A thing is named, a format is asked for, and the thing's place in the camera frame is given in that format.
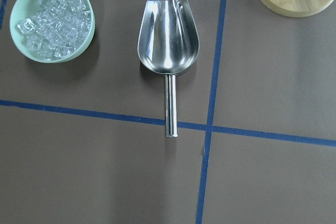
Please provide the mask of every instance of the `bowl rim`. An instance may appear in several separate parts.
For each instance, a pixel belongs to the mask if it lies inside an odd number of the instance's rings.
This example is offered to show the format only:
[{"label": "bowl rim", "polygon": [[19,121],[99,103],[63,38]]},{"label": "bowl rim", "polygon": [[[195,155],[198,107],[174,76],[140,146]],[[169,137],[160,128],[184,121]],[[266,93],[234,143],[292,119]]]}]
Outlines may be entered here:
[{"label": "bowl rim", "polygon": [[16,24],[13,24],[13,13],[15,12],[15,9],[17,7],[17,5],[19,4],[19,1],[20,0],[16,0],[15,1],[15,4],[12,8],[12,11],[11,11],[11,16],[9,18],[9,29],[10,29],[10,36],[12,37],[12,41],[14,42],[16,48],[24,55],[26,56],[27,58],[31,59],[31,60],[34,60],[34,61],[37,61],[37,62],[41,62],[41,63],[61,63],[61,62],[65,62],[65,61],[68,61],[68,60],[71,60],[71,59],[74,59],[76,58],[77,56],[81,55],[83,52],[81,52],[79,55],[75,56],[75,54],[77,54],[80,50],[82,50],[82,47],[84,44],[86,44],[86,42],[88,40],[92,40],[93,38],[93,34],[94,34],[94,30],[95,30],[95,20],[94,20],[94,13],[93,13],[93,9],[92,9],[92,6],[91,6],[91,3],[90,3],[90,0],[85,0],[86,3],[88,4],[88,9],[90,10],[90,14],[91,14],[91,25],[90,25],[90,29],[89,29],[89,34],[88,36],[85,38],[85,40],[82,42],[81,46],[79,46],[73,53],[69,54],[68,56],[62,58],[62,59],[55,59],[55,60],[50,60],[50,61],[46,61],[46,60],[41,60],[41,59],[38,59],[34,56],[31,56],[25,52],[22,52],[22,50],[20,49],[20,47],[22,47],[21,45],[18,45],[17,44],[17,41],[16,39],[14,39],[13,37],[13,29],[15,29],[15,26]]}]

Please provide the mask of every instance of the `metal scoop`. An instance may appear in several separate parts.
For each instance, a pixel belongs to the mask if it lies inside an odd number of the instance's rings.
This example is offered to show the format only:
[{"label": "metal scoop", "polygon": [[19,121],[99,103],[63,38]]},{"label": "metal scoop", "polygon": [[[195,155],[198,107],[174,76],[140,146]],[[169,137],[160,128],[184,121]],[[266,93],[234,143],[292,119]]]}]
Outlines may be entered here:
[{"label": "metal scoop", "polygon": [[138,54],[149,70],[164,75],[167,137],[177,136],[176,75],[195,62],[198,49],[198,34],[188,0],[147,1]]}]

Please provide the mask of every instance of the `light green bowl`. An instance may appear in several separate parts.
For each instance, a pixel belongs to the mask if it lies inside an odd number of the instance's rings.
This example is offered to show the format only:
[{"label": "light green bowl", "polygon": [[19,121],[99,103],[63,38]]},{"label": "light green bowl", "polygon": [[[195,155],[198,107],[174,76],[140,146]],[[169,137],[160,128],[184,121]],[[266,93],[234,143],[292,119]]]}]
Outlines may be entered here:
[{"label": "light green bowl", "polygon": [[11,19],[9,21],[9,27],[10,27],[10,34],[12,36],[13,42],[16,45],[16,47],[22,52],[25,56],[28,58],[43,62],[43,63],[57,63],[57,62],[64,62],[68,60],[72,60],[79,56],[81,53],[85,51],[85,49],[88,48],[89,44],[92,41],[93,34],[95,33],[95,21],[94,21],[94,15],[92,6],[90,4],[89,0],[85,0],[86,6],[91,11],[91,27],[89,31],[88,37],[85,39],[83,44],[77,48],[72,54],[62,58],[62,59],[55,59],[50,61],[44,61],[41,56],[38,55],[38,53],[33,52],[26,48],[25,46],[25,36],[19,31],[19,29],[16,27],[22,20],[24,20],[27,17],[33,16],[37,13],[38,10],[38,0],[17,0],[12,13],[11,13]]}]

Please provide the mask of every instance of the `scoop handle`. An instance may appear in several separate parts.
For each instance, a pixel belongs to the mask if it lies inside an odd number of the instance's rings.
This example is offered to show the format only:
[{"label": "scoop handle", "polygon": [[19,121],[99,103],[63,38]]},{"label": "scoop handle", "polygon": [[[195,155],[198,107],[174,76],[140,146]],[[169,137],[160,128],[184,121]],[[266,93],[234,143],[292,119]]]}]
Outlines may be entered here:
[{"label": "scoop handle", "polygon": [[176,75],[164,76],[166,137],[177,137]]}]

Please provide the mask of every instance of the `ice scoop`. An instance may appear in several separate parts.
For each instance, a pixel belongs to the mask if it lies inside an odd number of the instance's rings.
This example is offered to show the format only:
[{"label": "ice scoop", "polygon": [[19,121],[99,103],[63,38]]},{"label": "ice scoop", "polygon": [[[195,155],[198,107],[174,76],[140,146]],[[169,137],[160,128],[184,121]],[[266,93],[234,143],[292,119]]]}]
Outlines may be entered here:
[{"label": "ice scoop", "polygon": [[164,76],[165,131],[177,137],[176,75],[196,60],[199,39],[188,0],[147,1],[138,41],[141,62]]}]

